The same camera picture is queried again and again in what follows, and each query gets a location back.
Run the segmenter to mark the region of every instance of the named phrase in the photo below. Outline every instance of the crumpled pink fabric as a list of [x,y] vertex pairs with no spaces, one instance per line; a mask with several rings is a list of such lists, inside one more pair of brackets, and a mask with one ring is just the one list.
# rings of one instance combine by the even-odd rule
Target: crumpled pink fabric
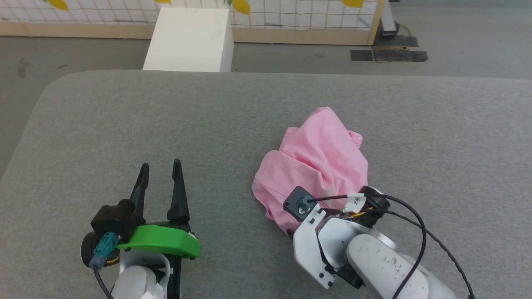
[[[266,217],[284,232],[297,229],[300,223],[283,209],[296,186],[314,197],[358,192],[368,184],[368,161],[360,152],[361,144],[362,136],[348,131],[329,107],[317,109],[300,128],[288,128],[279,150],[262,160],[252,184]],[[320,204],[342,209],[346,201]]]

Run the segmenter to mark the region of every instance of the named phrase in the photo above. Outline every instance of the wooden frame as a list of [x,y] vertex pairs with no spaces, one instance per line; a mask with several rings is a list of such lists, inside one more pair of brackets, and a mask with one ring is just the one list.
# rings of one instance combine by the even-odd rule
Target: wooden frame
[[[379,0],[370,31],[286,30],[233,28],[236,43],[315,44],[371,46],[375,40],[384,1]],[[151,25],[91,25],[0,22],[0,36],[89,37],[151,39]]]

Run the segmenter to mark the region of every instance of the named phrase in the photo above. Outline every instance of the black cable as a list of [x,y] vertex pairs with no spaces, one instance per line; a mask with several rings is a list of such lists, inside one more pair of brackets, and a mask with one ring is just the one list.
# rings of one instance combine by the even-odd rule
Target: black cable
[[[398,213],[395,213],[395,212],[392,212],[392,211],[386,211],[386,210],[364,210],[365,212],[371,212],[371,211],[377,211],[377,212],[384,212],[384,213],[387,213],[387,214],[391,214],[391,215],[394,215],[394,216],[397,216],[403,220],[406,220],[408,222],[410,222],[411,224],[421,228],[419,226],[419,224],[417,224],[415,221],[403,216],[403,215],[400,215]],[[462,275],[462,278],[465,282],[465,285],[467,286],[467,290],[469,291],[469,298],[470,299],[475,299],[475,295],[473,294],[473,288],[471,287],[471,285],[469,284],[469,281],[467,280],[467,277],[466,277],[466,273],[464,272],[464,270],[462,269],[462,267],[460,266],[460,264],[458,263],[458,261],[456,260],[456,258],[453,256],[453,254],[451,253],[451,251],[449,249],[447,249],[447,247],[445,245],[443,245],[442,241],[440,241],[433,233],[431,233],[428,229],[425,230],[427,232],[427,234],[434,240],[436,241],[436,243],[438,243],[438,245],[443,249],[443,251],[445,251],[445,253],[447,253],[447,255],[449,256],[449,258],[451,259],[451,261],[453,261],[454,265],[456,266],[456,269],[458,269],[458,272],[460,272],[460,274]]]
[[[423,222],[423,219],[421,218],[421,216],[419,216],[417,211],[413,207],[411,207],[408,203],[400,200],[399,198],[396,198],[396,197],[393,197],[393,196],[390,196],[390,195],[385,195],[385,194],[364,194],[364,196],[365,197],[380,197],[380,198],[385,198],[387,200],[394,201],[394,202],[404,206],[405,208],[409,209],[410,212],[412,212],[412,214],[414,214],[414,216],[419,221],[419,227],[421,228],[421,233],[422,233],[421,249],[419,250],[418,258],[415,260],[414,265],[412,266],[412,269],[410,270],[410,272],[408,272],[406,277],[403,279],[403,282],[401,282],[401,284],[399,285],[399,287],[395,291],[394,296],[392,297],[392,299],[397,299],[397,297],[399,296],[399,293],[404,288],[404,286],[406,285],[406,283],[408,282],[410,277],[414,274],[414,272],[415,272],[416,268],[418,267],[419,263],[421,263],[421,259],[423,258],[423,254],[425,253],[425,247],[427,247],[427,229],[425,228],[425,223]],[[311,199],[311,200],[308,200],[308,201],[309,202],[319,202],[319,201],[326,201],[326,200],[332,200],[332,199],[337,199],[337,198],[347,198],[347,195],[337,195],[337,196],[314,198],[314,199]]]
[[98,267],[94,266],[93,269],[94,269],[94,276],[96,276],[96,280],[98,281],[100,288],[102,288],[102,291],[104,292],[105,296],[107,296],[107,299],[114,299],[113,295],[111,295],[111,292],[109,292],[109,290],[103,283],[102,277],[99,275]]

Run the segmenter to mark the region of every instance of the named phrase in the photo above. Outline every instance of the green plastic bracket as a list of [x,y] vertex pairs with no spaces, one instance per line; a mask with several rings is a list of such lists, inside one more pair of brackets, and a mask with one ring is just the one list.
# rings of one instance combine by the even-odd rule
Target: green plastic bracket
[[142,225],[137,227],[128,243],[119,244],[118,249],[136,249],[158,252],[175,256],[198,258],[201,245],[198,239],[177,228],[158,225]]

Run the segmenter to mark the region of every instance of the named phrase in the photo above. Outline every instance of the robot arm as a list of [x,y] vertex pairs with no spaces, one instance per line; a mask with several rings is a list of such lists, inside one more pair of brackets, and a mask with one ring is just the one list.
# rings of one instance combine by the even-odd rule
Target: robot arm
[[[181,260],[200,256],[200,242],[191,232],[181,162],[174,160],[174,188],[167,220],[144,220],[144,194],[149,166],[143,164],[130,199],[103,206],[81,243],[83,263],[94,269],[98,283],[112,299],[181,298]],[[119,277],[109,293],[99,277],[102,267],[120,263]]]
[[[313,197],[305,192],[297,187],[285,201],[285,210],[302,219],[293,234],[297,263],[326,289],[340,277],[355,288],[365,286],[368,298],[393,298],[415,260],[398,253],[393,241],[372,228],[382,213],[368,214],[356,221],[347,217],[357,215],[362,208],[387,210],[386,200],[364,196],[382,193],[365,186],[361,193],[349,196],[354,200],[349,201],[345,210],[329,211],[328,215],[319,204],[309,202]],[[419,265],[397,298],[456,299],[456,296]]]

